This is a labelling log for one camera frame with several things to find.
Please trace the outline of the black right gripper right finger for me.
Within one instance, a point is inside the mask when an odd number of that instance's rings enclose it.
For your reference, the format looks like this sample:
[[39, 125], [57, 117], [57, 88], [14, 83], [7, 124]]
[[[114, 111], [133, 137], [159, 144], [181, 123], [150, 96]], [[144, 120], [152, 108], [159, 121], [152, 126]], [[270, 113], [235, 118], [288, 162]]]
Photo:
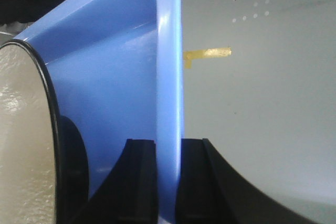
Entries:
[[182, 140], [177, 223], [296, 223], [297, 215], [238, 174], [208, 139]]

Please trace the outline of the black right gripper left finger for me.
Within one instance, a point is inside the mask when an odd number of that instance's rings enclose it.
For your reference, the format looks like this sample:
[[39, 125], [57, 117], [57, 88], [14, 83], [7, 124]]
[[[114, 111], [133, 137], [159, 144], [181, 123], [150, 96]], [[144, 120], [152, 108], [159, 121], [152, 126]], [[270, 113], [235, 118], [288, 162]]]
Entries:
[[155, 142], [128, 139], [76, 223], [157, 223], [157, 188]]

